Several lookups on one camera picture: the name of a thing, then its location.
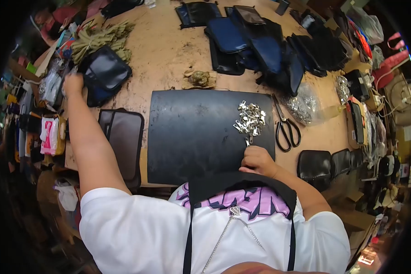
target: woman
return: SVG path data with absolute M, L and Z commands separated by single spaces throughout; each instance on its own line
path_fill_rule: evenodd
M 78 10 L 69 6 L 56 8 L 54 5 L 42 7 L 35 14 L 35 23 L 44 24 L 41 29 L 43 40 L 50 47 L 61 36 L 61 27 L 66 27 L 71 23 L 71 20 Z
M 83 195 L 79 232 L 100 271 L 344 273 L 350 244 L 343 222 L 315 188 L 276 165 L 261 147 L 248 147 L 240 172 L 234 173 L 256 178 L 246 188 L 225 188 L 205 199 L 195 192 L 199 186 L 211 192 L 213 184 L 233 180 L 226 177 L 221 182 L 185 183 L 168 201 L 132 195 L 110 143 L 82 97 L 83 84 L 82 75 L 68 75 L 64 90 Z M 257 178 L 279 185 L 282 194 L 254 185 Z

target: white t-shirt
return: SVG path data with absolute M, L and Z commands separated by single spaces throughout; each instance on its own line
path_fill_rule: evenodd
M 182 273 L 190 223 L 188 184 L 169 201 L 129 195 L 112 188 L 94 189 L 81 201 L 79 231 L 103 273 Z M 221 274 L 242 262 L 260 262 L 286 271 L 291 222 L 281 197 L 267 187 L 222 192 L 195 208 L 192 223 L 192 274 L 201 273 L 224 227 L 231 206 L 242 220 L 232 220 L 206 273 Z M 305 221 L 300 201 L 294 212 L 295 271 L 344 273 L 350 245 L 341 219 L 320 212 Z

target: silver chain necklace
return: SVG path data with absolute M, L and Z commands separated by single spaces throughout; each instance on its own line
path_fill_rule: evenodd
M 248 231 L 251 233 L 251 235 L 252 235 L 253 238 L 255 239 L 256 243 L 257 243 L 263 250 L 265 250 L 265 249 L 263 248 L 262 244 L 260 243 L 259 239 L 256 237 L 256 235 L 254 235 L 254 232 L 252 231 L 251 227 L 250 227 L 246 222 L 244 222 L 244 220 L 242 220 L 241 218 L 235 217 L 235 216 L 241 216 L 241 209 L 240 209 L 238 206 L 233 206 L 233 207 L 230 208 L 230 212 L 231 212 L 233 215 L 231 215 L 230 218 L 228 219 L 228 222 L 227 222 L 226 226 L 224 227 L 224 230 L 222 231 L 222 234 L 221 234 L 221 236 L 219 237 L 218 242 L 216 243 L 215 248 L 214 248 L 213 251 L 212 251 L 212 254 L 210 254 L 210 257 L 208 258 L 207 263 L 205 264 L 205 266 L 204 266 L 203 271 L 201 272 L 201 274 L 205 274 L 205 273 L 206 273 L 206 269 L 207 269 L 208 265 L 210 264 L 210 261 L 212 260 L 212 257 L 213 257 L 213 255 L 215 254 L 215 251 L 216 251 L 216 249 L 218 248 L 219 243 L 220 243 L 221 240 L 222 240 L 222 236 L 224 236 L 225 231 L 227 231 L 227 228 L 228 228 L 231 220 L 239 220 L 239 221 L 241 221 L 241 222 L 247 227 Z

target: black-handled scissors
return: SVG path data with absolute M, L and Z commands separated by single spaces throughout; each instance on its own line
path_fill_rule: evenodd
M 274 103 L 276 104 L 277 111 L 279 112 L 280 120 L 279 123 L 277 124 L 277 129 L 276 129 L 276 143 L 279 146 L 279 148 L 284 151 L 288 152 L 292 147 L 297 147 L 300 145 L 301 142 L 301 132 L 298 126 L 291 120 L 291 119 L 286 119 L 285 115 L 283 114 L 282 110 L 280 109 L 279 101 L 277 100 L 276 96 L 273 93 L 273 100 Z M 285 127 L 283 124 L 286 124 L 288 127 L 288 133 L 285 131 Z M 297 131 L 298 139 L 297 142 L 294 141 L 294 135 L 292 134 L 292 128 L 294 128 Z M 285 137 L 286 143 L 288 144 L 288 148 L 284 148 L 282 145 L 280 145 L 279 141 L 279 134 L 282 132 L 283 136 Z

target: table surface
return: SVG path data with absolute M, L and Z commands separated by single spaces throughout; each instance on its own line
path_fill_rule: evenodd
M 121 91 L 102 109 L 125 108 L 127 111 L 139 112 L 145 118 L 142 148 L 140 151 L 140 172 L 143 187 L 167 186 L 148 183 L 148 122 L 151 95 L 153 90 L 181 89 L 183 73 L 188 69 L 211 71 L 209 41 L 204 34 L 204 27 L 180 30 L 180 19 L 174 8 L 177 1 L 157 0 L 157 6 L 148 9 L 140 6 L 107 20 L 104 25 L 115 24 L 125 20 L 135 23 L 135 28 L 126 41 L 126 48 L 131 50 L 129 65 L 132 77 L 122 86 Z M 225 16 L 224 7 L 234 5 L 255 6 L 258 13 L 282 26 L 283 35 L 308 35 L 289 14 L 290 8 L 283 16 L 274 12 L 278 3 L 271 0 L 220 0 L 218 7 Z M 291 8 L 304 11 L 306 7 L 291 3 Z M 103 18 L 97 14 L 91 19 L 101 24 Z M 339 105 L 340 101 L 334 88 L 334 78 L 339 72 L 327 73 L 327 77 L 318 78 L 306 73 L 302 82 L 308 83 L 319 97 L 321 107 Z M 265 85 L 257 85 L 259 74 L 246 70 L 241 76 L 218 74 L 216 90 L 260 92 L 270 94 L 272 90 Z M 63 102 L 64 117 L 67 118 L 66 99 Z M 282 107 L 287 118 L 291 115 Z M 98 119 L 100 108 L 91 108 L 95 119 Z M 273 107 L 274 121 L 278 113 Z M 284 153 L 276 145 L 276 163 L 296 174 L 298 156 L 302 150 L 328 150 L 331 153 L 351 149 L 347 138 L 345 114 L 337 116 L 323 124 L 305 127 L 298 124 L 301 131 L 301 144 L 290 152 Z M 71 144 L 66 144 L 65 167 L 77 170 Z

